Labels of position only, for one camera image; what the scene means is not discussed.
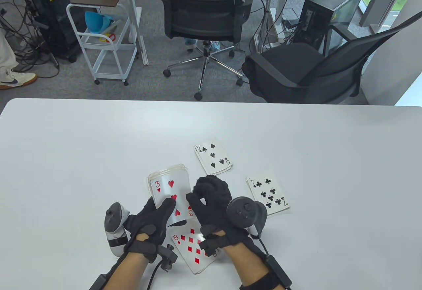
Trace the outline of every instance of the black office chair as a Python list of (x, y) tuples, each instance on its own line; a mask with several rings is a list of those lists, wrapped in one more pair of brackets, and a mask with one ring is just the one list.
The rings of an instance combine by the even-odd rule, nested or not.
[(331, 55), (324, 57), (329, 41), (324, 45), (324, 56), (305, 43), (281, 45), (247, 56), (242, 70), (252, 93), (268, 103), (340, 103), (359, 94), (362, 68), (369, 55), (421, 17), (422, 12), (395, 28), (362, 38), (334, 24), (325, 38), (330, 38), (334, 30), (347, 43)]
[(170, 68), (204, 59), (198, 92), (194, 95), (201, 100), (201, 89), (205, 69), (209, 60), (216, 62), (231, 71), (239, 78), (243, 75), (214, 57), (216, 53), (231, 50), (229, 56), (234, 56), (235, 47), (230, 46), (218, 52), (210, 52), (210, 41), (230, 41), (237, 44), (241, 40), (242, 25), (249, 18), (253, 0), (161, 0), (164, 4), (164, 29), (166, 36), (186, 37), (203, 40), (203, 49), (196, 49), (202, 56), (192, 58), (181, 63), (173, 64), (163, 71), (164, 76), (170, 77)]

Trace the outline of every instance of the black computer case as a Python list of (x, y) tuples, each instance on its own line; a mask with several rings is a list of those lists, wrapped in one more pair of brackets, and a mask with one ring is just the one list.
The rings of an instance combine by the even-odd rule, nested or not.
[[(322, 53), (328, 26), (341, 23), (348, 28), (359, 2), (360, 0), (305, 0), (293, 43), (307, 43)], [(329, 53), (341, 44), (342, 37), (333, 32)]]
[[(80, 51), (76, 35), (66, 14), (71, 0), (25, 0), (27, 10), (33, 16), (34, 26), (39, 29), (50, 51), (59, 58), (73, 62)], [(78, 31), (85, 31), (85, 9), (75, 7), (72, 16)]]

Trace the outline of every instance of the black glove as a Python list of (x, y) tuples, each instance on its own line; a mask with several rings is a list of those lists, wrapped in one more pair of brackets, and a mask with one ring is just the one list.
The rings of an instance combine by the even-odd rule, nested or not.
[[(175, 206), (174, 199), (166, 198), (156, 209), (151, 197), (141, 212), (137, 215), (129, 215), (123, 223), (125, 229), (131, 233), (131, 239), (125, 245), (125, 252), (140, 252), (150, 263), (154, 262), (157, 258), (157, 247), (166, 238), (167, 221)], [(141, 233), (146, 233), (149, 236), (144, 242), (136, 240), (136, 235)]]
[[(205, 198), (206, 205), (200, 201), (201, 198)], [(248, 239), (247, 231), (235, 227), (227, 217), (227, 205), (232, 201), (232, 195), (225, 181), (213, 175), (199, 178), (193, 192), (186, 195), (186, 200), (198, 218), (205, 238), (217, 238), (212, 233), (223, 230), (229, 245)]]

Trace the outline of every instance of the chair armrest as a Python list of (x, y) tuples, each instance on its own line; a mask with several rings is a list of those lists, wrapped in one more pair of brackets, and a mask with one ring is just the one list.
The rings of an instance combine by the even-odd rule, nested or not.
[(252, 2), (254, 0), (245, 0), (242, 4), (242, 11), (243, 11), (243, 22), (246, 22), (249, 19), (249, 15), (251, 14)]
[(269, 61), (267, 61), (264, 57), (262, 57), (261, 54), (253, 53), (246, 58), (247, 59), (250, 58), (255, 64), (257, 64), (266, 73), (268, 73), (269, 76), (277, 80), (283, 86), (288, 87), (288, 88), (305, 88), (303, 86), (295, 84), (294, 82), (290, 81), (285, 76), (283, 76), (283, 74), (280, 73), (277, 70), (277, 68), (275, 68), (272, 64), (270, 64)]
[(328, 29), (330, 28), (336, 31), (342, 38), (344, 38), (348, 42), (357, 39), (357, 37), (354, 36), (351, 31), (349, 31), (347, 28), (344, 27), (344, 25), (340, 23), (331, 24), (328, 26)]

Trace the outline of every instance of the playing card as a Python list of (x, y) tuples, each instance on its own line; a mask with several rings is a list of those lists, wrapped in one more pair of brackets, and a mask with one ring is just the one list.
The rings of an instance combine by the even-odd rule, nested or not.
[(256, 201), (260, 201), (267, 208), (268, 215), (290, 207), (273, 173), (265, 172), (253, 177), (247, 177), (246, 182)]
[(233, 166), (233, 162), (217, 138), (194, 146), (195, 153), (207, 174), (217, 175)]
[(184, 165), (176, 165), (152, 173), (148, 176), (147, 181), (149, 192), (152, 194), (156, 207), (159, 207), (166, 198), (176, 200), (176, 207), (167, 225), (172, 225), (194, 216), (186, 200), (186, 194), (191, 192), (191, 189), (189, 175)]
[(220, 255), (220, 249), (208, 257), (199, 247), (204, 240), (200, 231), (201, 225), (197, 219), (189, 219), (186, 225), (175, 226), (167, 229), (167, 235), (172, 237), (173, 243), (180, 252), (186, 264), (194, 274), (201, 273)]

